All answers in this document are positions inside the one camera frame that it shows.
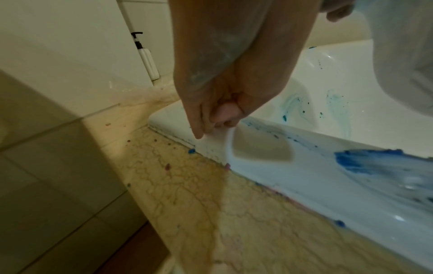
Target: soap dispenser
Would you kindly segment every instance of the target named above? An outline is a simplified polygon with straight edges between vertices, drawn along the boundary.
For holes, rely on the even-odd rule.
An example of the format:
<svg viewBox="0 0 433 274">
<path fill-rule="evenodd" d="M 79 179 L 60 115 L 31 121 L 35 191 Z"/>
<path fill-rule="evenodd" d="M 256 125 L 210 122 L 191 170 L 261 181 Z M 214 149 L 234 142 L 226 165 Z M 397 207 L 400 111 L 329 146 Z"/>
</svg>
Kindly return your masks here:
<svg viewBox="0 0 433 274">
<path fill-rule="evenodd" d="M 138 53 L 141 56 L 141 59 L 143 60 L 144 66 L 146 67 L 147 73 L 149 74 L 150 79 L 156 80 L 159 79 L 159 72 L 157 69 L 157 66 L 155 65 L 155 62 L 153 61 L 152 54 L 150 53 L 150 50 L 147 48 L 143 48 L 140 41 L 137 38 L 137 34 L 143 34 L 143 32 L 133 32 L 131 35 L 134 37 L 135 46 L 138 49 Z"/>
</svg>

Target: blue paint drop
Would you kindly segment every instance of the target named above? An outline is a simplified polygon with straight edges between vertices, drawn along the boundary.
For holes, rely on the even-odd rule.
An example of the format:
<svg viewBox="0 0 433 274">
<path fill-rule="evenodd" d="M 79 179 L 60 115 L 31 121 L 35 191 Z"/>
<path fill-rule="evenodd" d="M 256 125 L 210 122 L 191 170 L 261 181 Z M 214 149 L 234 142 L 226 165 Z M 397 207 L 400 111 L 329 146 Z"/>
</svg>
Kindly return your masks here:
<svg viewBox="0 0 433 274">
<path fill-rule="evenodd" d="M 343 221 L 336 220 L 336 221 L 334 221 L 334 224 L 336 226 L 338 226 L 339 228 L 346 228 L 346 224 Z"/>
</svg>

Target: beige marble tile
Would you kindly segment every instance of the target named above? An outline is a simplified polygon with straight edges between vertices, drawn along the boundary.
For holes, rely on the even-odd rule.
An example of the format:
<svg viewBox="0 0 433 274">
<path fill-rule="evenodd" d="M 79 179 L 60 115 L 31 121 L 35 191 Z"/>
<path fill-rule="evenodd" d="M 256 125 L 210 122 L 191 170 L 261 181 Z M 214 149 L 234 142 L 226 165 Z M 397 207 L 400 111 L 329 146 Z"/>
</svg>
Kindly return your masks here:
<svg viewBox="0 0 433 274">
<path fill-rule="evenodd" d="M 128 192 L 104 208 L 97 217 L 126 238 L 136 233 L 147 222 L 146 216 Z"/>
<path fill-rule="evenodd" d="M 146 127 L 103 151 L 187 274 L 424 273 Z"/>
<path fill-rule="evenodd" d="M 125 241 L 125 237 L 92 218 L 23 274 L 91 274 Z"/>
<path fill-rule="evenodd" d="M 0 154 L 0 199 L 38 180 Z"/>
<path fill-rule="evenodd" d="M 50 131 L 3 153 L 93 213 L 126 191 L 81 122 Z"/>
<path fill-rule="evenodd" d="M 0 273 L 17 273 L 91 218 L 82 206 L 37 182 L 0 197 Z"/>
</svg>

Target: teal paint splatter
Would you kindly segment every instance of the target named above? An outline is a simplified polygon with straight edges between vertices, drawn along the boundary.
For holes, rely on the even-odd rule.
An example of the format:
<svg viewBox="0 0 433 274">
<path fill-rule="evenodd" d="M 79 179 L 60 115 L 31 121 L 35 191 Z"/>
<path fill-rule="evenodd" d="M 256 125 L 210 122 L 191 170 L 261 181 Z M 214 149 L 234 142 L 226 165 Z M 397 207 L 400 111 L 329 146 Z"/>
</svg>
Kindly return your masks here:
<svg viewBox="0 0 433 274">
<path fill-rule="evenodd" d="M 333 89 L 328 90 L 326 95 L 326 104 L 332 117 L 341 129 L 344 138 L 349 139 L 352 136 L 352 126 L 350 124 L 349 106 L 343 101 L 343 97 L 335 93 Z"/>
<path fill-rule="evenodd" d="M 307 122 L 311 123 L 307 117 L 305 117 L 305 111 L 302 109 L 302 103 L 304 102 L 304 99 L 298 94 L 293 94 L 287 97 L 287 99 L 284 101 L 282 108 L 285 111 L 285 115 L 283 116 L 283 120 L 287 121 L 290 118 L 290 115 L 293 111 L 297 110 L 299 113 L 299 116 L 306 120 Z"/>
</svg>

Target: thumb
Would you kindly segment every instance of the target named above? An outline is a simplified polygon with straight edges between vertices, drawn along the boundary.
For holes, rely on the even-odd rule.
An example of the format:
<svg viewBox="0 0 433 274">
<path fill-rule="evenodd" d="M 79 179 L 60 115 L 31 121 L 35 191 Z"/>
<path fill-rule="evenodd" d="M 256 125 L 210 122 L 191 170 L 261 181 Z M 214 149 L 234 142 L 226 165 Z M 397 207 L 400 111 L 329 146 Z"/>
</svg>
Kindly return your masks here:
<svg viewBox="0 0 433 274">
<path fill-rule="evenodd" d="M 240 120 L 253 113 L 269 100 L 270 98 L 258 98 L 240 93 L 236 100 L 230 100 L 217 106 L 209 116 L 209 120 L 212 123 Z"/>
</svg>

